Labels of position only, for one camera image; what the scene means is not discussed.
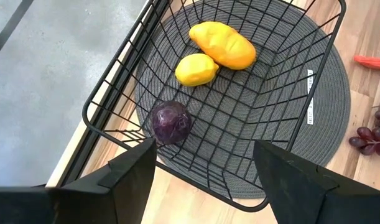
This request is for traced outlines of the orange-yellow bell pepper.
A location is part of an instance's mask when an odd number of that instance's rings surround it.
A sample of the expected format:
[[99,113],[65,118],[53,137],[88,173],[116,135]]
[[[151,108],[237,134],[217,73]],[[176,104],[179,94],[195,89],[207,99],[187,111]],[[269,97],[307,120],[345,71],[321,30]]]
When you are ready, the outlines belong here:
[[234,28],[221,22],[202,22],[189,30],[190,38],[218,64],[243,70],[256,61],[256,48]]

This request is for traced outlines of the yellow lemon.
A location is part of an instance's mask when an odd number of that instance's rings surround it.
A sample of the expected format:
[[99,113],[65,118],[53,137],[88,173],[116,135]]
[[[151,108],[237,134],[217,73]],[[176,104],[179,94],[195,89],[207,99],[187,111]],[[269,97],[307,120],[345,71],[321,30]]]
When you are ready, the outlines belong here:
[[206,54],[191,54],[179,61],[175,69],[176,79],[185,86],[206,84],[216,76],[219,65]]

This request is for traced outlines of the orange carrot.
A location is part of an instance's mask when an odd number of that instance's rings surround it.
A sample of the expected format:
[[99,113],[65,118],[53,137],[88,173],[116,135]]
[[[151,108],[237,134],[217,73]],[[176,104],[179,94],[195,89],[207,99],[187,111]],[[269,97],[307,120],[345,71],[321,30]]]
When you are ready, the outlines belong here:
[[380,70],[380,58],[355,55],[353,60],[364,67]]

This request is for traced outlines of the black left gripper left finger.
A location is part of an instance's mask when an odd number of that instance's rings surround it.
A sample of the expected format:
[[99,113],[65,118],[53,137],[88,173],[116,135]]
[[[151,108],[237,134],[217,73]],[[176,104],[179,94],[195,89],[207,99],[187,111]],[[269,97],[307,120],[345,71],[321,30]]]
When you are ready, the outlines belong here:
[[53,224],[141,224],[154,180],[156,142],[147,139],[59,188]]

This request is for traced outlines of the white mat label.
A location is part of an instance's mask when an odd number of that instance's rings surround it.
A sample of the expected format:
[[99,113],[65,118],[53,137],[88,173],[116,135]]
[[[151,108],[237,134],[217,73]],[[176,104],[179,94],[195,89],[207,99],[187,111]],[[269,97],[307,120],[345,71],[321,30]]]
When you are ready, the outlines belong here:
[[[313,85],[313,70],[307,70],[307,93],[310,93],[310,90]],[[307,124],[313,125],[313,100],[310,101],[307,108]]]

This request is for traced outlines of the black wire basket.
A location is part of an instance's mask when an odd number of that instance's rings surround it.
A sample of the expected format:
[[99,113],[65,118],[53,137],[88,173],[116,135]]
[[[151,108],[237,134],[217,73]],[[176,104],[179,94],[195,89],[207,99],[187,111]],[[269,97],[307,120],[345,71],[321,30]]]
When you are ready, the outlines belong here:
[[[134,92],[138,67],[144,53],[151,45],[152,36],[162,23],[179,9],[197,1],[199,0],[146,0],[146,4],[129,35],[118,48],[83,107],[84,123],[94,133],[99,134],[101,139],[130,150],[137,144],[153,137],[153,130],[150,136],[144,134],[137,115]],[[316,0],[306,0],[304,6],[300,6],[295,0],[280,1],[294,5],[299,9],[305,9]],[[345,11],[345,0],[325,0],[321,6],[311,12],[310,17],[317,21],[333,20],[333,24],[325,29],[325,33],[330,38],[330,47],[334,47],[333,43]],[[157,166],[159,168],[242,211],[256,212],[266,206],[265,194],[262,198],[229,199],[196,184],[163,163],[159,156],[159,149],[162,146],[167,145],[159,144],[157,146]]]

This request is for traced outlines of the purple cabbage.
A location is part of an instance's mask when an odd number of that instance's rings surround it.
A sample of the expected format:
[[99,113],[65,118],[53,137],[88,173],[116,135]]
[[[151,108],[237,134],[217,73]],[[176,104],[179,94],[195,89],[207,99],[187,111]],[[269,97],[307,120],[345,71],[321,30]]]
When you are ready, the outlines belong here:
[[161,144],[175,144],[190,134],[192,117],[178,101],[165,101],[152,110],[154,137]]

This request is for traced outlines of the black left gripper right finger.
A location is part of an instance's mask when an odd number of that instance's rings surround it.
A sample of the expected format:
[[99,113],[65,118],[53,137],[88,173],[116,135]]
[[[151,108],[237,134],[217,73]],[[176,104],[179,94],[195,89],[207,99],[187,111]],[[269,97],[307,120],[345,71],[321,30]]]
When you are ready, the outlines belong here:
[[253,158],[278,224],[380,224],[380,190],[267,141]]

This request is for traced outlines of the red grape bunch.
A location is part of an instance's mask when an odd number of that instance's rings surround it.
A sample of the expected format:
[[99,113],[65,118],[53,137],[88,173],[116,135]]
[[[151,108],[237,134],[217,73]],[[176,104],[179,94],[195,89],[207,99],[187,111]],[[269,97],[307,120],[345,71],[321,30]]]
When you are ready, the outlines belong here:
[[361,154],[370,156],[374,153],[380,156],[380,107],[374,114],[375,127],[359,127],[356,132],[357,136],[349,138],[348,142],[357,149]]

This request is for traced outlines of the round grey woven mat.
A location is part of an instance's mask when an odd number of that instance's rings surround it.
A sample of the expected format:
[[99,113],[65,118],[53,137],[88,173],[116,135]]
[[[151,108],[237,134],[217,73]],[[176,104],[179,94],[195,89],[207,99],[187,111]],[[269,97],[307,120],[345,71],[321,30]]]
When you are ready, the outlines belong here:
[[[152,134],[151,110],[163,101],[181,102],[192,116],[189,136],[159,149],[167,167],[229,199],[262,198],[255,140],[321,166],[330,161],[346,130],[350,89],[325,33],[333,20],[310,17],[324,2],[299,9],[280,0],[199,0],[162,23],[140,61],[134,98],[146,136]],[[181,57],[200,51],[188,32],[202,21],[238,30],[256,47],[256,63],[240,71],[221,68],[206,85],[182,86],[174,68]],[[311,100],[313,125],[307,124]]]

